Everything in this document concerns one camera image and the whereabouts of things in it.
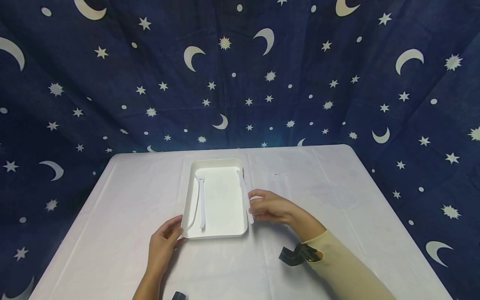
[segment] fabric backdrop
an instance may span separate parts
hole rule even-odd
[[[0,293],[28,296],[117,153],[348,144],[478,299],[479,30],[476,0],[2,1]]]

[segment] beige sleeve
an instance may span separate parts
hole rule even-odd
[[[304,242],[323,254],[309,263],[332,287],[339,300],[395,300],[383,283],[330,231]]]

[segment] white plastic tray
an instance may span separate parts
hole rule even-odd
[[[183,236],[193,240],[244,234],[248,223],[253,223],[245,189],[241,160],[193,162],[181,225]]]

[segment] black clip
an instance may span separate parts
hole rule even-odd
[[[320,258],[316,253],[317,250],[309,245],[298,243],[294,251],[283,247],[278,258],[289,266],[296,266],[303,263],[305,260],[310,263],[319,261]]]

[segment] white tablecloth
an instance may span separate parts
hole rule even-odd
[[[183,212],[192,162],[216,158],[241,159],[249,189],[272,190],[312,213],[398,300],[451,299],[346,145],[116,155],[30,299],[131,299],[150,235]],[[175,254],[164,299],[175,291],[189,300],[330,299],[306,264],[278,259],[297,242],[270,223],[250,225],[240,238],[191,240]]]

